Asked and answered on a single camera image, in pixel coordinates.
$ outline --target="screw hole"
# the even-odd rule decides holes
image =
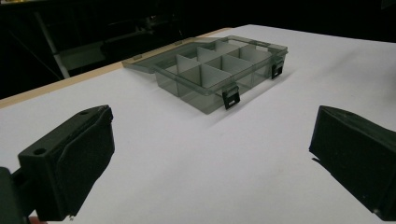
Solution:
[[[39,149],[36,149],[34,152],[33,152],[33,154],[35,154],[35,155],[41,155],[41,154],[44,154],[44,153],[46,153],[46,149],[44,149],[44,148],[39,148]]]

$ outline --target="white tabletop surface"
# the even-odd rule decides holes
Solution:
[[[0,165],[16,171],[34,141],[110,105],[115,154],[70,223],[382,223],[308,148],[320,105],[396,130],[396,44],[257,25],[212,36],[226,35],[287,46],[283,74],[206,115],[121,68],[0,109]]]

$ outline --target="translucent gray plastic container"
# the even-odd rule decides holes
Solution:
[[[288,48],[230,35],[190,38],[123,61],[155,74],[158,86],[206,114],[282,73]]]

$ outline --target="dark background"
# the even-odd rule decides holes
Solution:
[[[0,5],[0,99],[63,79],[53,55],[94,42],[104,43],[100,50],[105,58],[70,70],[70,76],[224,27],[258,24],[396,43],[394,21],[396,5],[383,7],[381,0],[7,3]]]

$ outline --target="compartment box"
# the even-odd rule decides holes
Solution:
[[[155,74],[157,84],[206,114],[240,101],[240,94],[282,73],[288,48],[246,39],[189,38],[122,61]]]

